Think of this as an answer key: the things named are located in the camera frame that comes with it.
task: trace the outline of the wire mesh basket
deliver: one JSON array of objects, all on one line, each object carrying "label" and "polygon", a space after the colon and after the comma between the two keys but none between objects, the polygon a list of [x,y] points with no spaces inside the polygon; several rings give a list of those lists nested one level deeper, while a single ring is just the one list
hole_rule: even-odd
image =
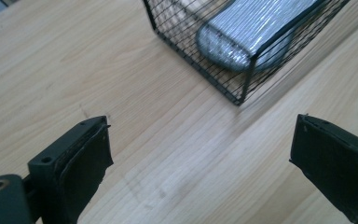
[{"label": "wire mesh basket", "polygon": [[155,33],[234,105],[270,90],[348,2],[144,0]]}]

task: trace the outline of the light wood surface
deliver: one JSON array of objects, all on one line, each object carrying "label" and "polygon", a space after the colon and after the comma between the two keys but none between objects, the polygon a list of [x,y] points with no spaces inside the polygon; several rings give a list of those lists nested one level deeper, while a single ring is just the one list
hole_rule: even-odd
[{"label": "light wood surface", "polygon": [[141,1],[21,0],[0,13],[0,175],[106,115],[115,164],[79,223],[349,223],[288,162],[299,113],[358,135],[358,0],[338,16],[280,88],[236,107]]}]

